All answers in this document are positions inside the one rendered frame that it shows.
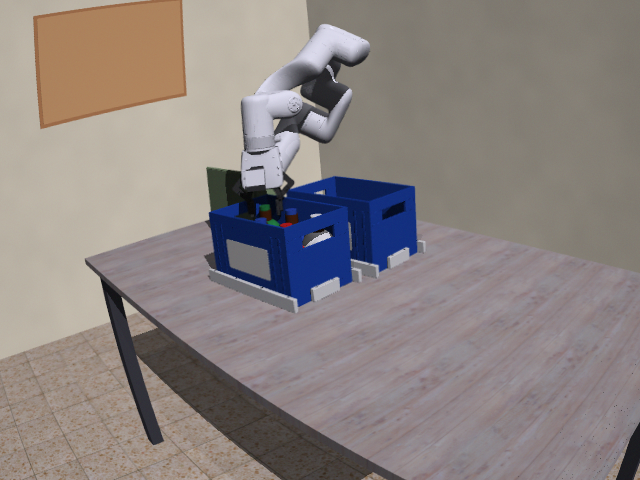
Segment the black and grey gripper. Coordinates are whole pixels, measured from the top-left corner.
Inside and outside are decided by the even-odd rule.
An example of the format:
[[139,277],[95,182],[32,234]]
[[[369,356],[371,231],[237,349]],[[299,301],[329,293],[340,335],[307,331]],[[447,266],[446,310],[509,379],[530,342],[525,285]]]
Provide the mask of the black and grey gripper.
[[[251,167],[264,166],[266,189],[273,189],[276,196],[276,208],[277,215],[280,216],[283,211],[283,196],[294,185],[295,181],[291,179],[286,173],[281,171],[282,159],[278,146],[273,146],[264,149],[255,150],[242,150],[241,155],[241,177],[237,183],[233,186],[232,190],[239,194],[246,202],[248,206],[248,214],[251,214],[251,218],[255,217],[254,200],[252,199],[253,192],[245,192],[240,189],[242,182],[242,188],[247,191],[246,188],[246,169]],[[282,168],[283,169],[283,168]],[[279,175],[278,175],[279,174]],[[244,179],[245,178],[245,179]],[[283,185],[283,179],[287,182],[287,185],[281,190]]]

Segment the blue plastic crate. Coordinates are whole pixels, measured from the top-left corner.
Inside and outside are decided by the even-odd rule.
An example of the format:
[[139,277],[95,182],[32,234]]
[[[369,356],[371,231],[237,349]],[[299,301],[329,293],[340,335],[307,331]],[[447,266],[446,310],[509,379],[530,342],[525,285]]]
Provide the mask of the blue plastic crate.
[[388,256],[406,247],[409,256],[417,253],[415,186],[333,176],[300,191],[295,198],[348,208],[351,259],[379,265],[381,272]]
[[[279,224],[288,208],[297,209],[299,223],[283,228],[234,217],[248,212],[246,201],[223,208],[211,230],[217,271],[296,298],[298,307],[312,301],[317,285],[335,277],[340,287],[352,282],[347,207],[283,197],[278,216],[275,199],[253,198],[256,219],[259,206],[270,204]],[[323,228],[333,237],[303,248],[302,236]]]

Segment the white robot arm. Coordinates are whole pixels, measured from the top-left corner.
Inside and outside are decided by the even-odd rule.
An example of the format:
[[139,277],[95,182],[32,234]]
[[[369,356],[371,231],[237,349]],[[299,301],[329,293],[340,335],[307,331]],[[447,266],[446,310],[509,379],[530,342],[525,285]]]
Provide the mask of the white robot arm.
[[[254,95],[241,100],[244,149],[278,146],[286,172],[300,148],[299,133],[329,143],[352,100],[352,90],[335,80],[341,64],[358,65],[369,52],[368,41],[335,26],[320,25],[291,62],[270,75]],[[329,114],[289,91],[300,85],[301,95]],[[280,119],[275,131],[274,119]]]

